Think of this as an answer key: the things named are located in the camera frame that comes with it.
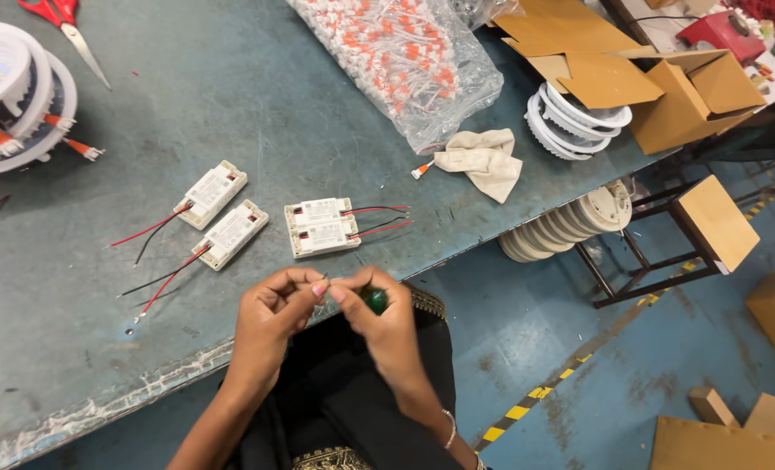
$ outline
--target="floor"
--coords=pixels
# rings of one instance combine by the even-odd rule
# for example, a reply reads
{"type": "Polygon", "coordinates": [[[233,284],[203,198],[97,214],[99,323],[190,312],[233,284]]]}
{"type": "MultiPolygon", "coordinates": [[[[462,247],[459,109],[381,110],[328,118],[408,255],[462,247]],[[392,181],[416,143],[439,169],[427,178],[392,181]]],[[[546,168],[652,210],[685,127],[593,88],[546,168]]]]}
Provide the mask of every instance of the floor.
{"type": "MultiPolygon", "coordinates": [[[[714,163],[711,168],[734,198],[775,179],[775,168],[768,174],[755,164],[714,163]]],[[[708,169],[686,172],[696,178],[708,169]]],[[[638,181],[639,192],[644,187],[657,191],[662,184],[652,182],[651,175],[638,181]]],[[[715,386],[736,417],[746,419],[761,392],[775,395],[775,349],[743,304],[775,272],[775,200],[753,215],[751,224],[762,241],[736,272],[671,289],[651,306],[649,300],[643,305],[632,300],[593,309],[594,282],[573,251],[519,264],[496,242],[488,242],[416,276],[414,283],[440,295],[449,308],[463,437],[470,444],[489,438],[486,431],[493,423],[555,379],[585,344],[599,348],[488,444],[480,454],[487,465],[647,468],[657,415],[696,419],[686,400],[694,386],[715,386]]],[[[690,251],[666,216],[635,222],[630,229],[649,260],[690,251]]],[[[614,286],[621,285],[624,270],[635,264],[619,237],[603,235],[591,246],[602,247],[601,268],[611,273],[614,286]]],[[[117,468],[119,462],[130,469],[163,468],[223,374],[22,468],[99,470],[117,468]]]]}

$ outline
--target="gray-blue workbench top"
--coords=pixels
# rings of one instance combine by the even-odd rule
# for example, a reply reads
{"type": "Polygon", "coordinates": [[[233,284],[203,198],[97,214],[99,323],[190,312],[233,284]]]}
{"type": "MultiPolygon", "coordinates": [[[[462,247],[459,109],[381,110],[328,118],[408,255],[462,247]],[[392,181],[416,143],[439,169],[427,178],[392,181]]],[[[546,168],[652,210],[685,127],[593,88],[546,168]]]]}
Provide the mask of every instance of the gray-blue workbench top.
{"type": "Polygon", "coordinates": [[[12,195],[0,211],[0,467],[225,364],[239,294],[281,267],[334,277],[374,263],[406,278],[656,158],[627,131],[589,161],[550,155],[522,118],[539,78],[489,31],[479,36],[506,85],[462,130],[513,129],[523,172],[503,206],[462,174],[434,169],[414,181],[410,170],[426,158],[283,0],[85,2],[78,20],[112,92],[53,26],[0,2],[0,21],[26,29],[73,73],[71,137],[108,149],[89,163],[59,147],[48,164],[0,175],[0,197],[12,195]],[[101,248],[166,217],[223,159],[248,174],[231,206],[249,198],[268,226],[223,271],[199,263],[176,277],[133,325],[157,286],[116,295],[177,267],[203,233],[172,222],[134,270],[142,240],[101,248]],[[283,206],[333,197],[410,205],[416,223],[295,262],[283,206]]]}

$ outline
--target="cloth rag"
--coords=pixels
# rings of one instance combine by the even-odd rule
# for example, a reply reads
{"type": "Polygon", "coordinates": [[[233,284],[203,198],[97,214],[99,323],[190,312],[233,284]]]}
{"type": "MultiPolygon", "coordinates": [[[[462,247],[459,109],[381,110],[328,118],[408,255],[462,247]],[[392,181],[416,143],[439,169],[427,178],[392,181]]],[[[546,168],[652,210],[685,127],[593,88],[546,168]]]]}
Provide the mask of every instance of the cloth rag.
{"type": "Polygon", "coordinates": [[[434,165],[450,172],[465,171],[477,189],[503,204],[521,176],[523,162],[512,156],[514,146],[509,129],[458,132],[445,151],[434,154],[434,165]]]}

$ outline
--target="person's left hand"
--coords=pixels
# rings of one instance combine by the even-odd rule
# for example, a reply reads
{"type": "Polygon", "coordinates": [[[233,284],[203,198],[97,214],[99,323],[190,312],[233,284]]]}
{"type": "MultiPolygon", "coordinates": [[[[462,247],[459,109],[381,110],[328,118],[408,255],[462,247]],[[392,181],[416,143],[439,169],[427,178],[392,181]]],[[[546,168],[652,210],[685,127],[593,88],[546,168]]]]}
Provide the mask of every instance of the person's left hand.
{"type": "Polygon", "coordinates": [[[289,337],[323,305],[329,280],[314,269],[285,268],[242,294],[234,354],[223,388],[245,400],[263,400],[277,383],[289,337]]]}

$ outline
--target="bracelet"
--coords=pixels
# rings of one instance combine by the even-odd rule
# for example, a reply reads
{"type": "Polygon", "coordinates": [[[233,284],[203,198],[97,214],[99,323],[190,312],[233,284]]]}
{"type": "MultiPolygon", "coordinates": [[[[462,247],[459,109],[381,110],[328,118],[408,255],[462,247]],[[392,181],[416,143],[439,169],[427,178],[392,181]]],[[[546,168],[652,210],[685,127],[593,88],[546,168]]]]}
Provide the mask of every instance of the bracelet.
{"type": "Polygon", "coordinates": [[[451,414],[451,411],[443,408],[443,413],[445,413],[446,416],[448,416],[448,419],[451,420],[451,437],[448,438],[448,443],[445,444],[445,449],[448,450],[448,448],[451,447],[451,444],[454,442],[454,437],[456,436],[456,421],[454,420],[454,415],[451,414]]]}

